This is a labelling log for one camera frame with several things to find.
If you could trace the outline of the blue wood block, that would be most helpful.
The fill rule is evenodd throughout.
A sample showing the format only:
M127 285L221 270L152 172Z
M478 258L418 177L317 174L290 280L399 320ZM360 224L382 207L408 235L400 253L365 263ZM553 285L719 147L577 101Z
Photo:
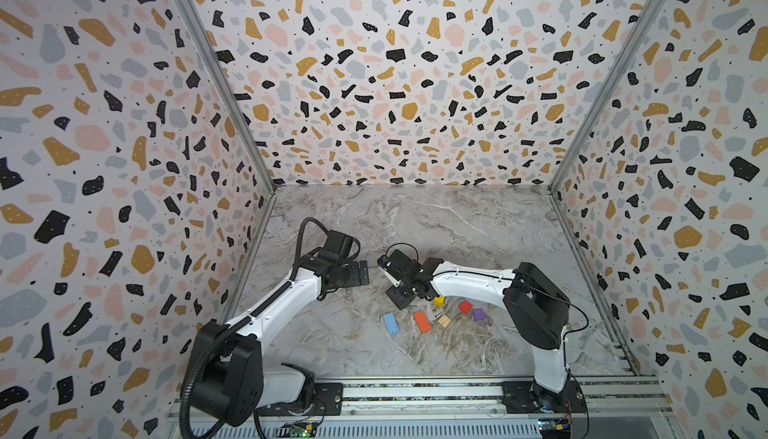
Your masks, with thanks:
M387 313L383 315L382 319L384 320L385 327L390 336L397 335L400 332L398 323L393 313Z

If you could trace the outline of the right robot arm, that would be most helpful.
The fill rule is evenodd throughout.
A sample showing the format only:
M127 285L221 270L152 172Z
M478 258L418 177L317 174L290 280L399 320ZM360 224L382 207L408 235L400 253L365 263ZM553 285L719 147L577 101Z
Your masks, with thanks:
M392 286L387 296L400 309L415 298L460 297L503 307L517 332L532 348L534 376L528 386L504 394L514 412L552 411L566 406L568 368L564 335L570 299L537 266L480 269L440 258L422 262L396 250L377 260Z

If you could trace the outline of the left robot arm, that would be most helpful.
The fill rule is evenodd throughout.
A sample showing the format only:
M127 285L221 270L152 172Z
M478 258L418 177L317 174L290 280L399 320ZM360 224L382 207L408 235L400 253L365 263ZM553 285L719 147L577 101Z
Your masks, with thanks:
M278 408L310 414L316 408L315 375L298 365L264 364L266 348L306 306L339 289L368 284L368 267L359 259L358 239L336 230L323 245L297 250L291 269L269 294L225 323L215 320L197 333L180 391L182 437L194 438L194 410L214 418L204 437L225 426L240 426L260 413Z

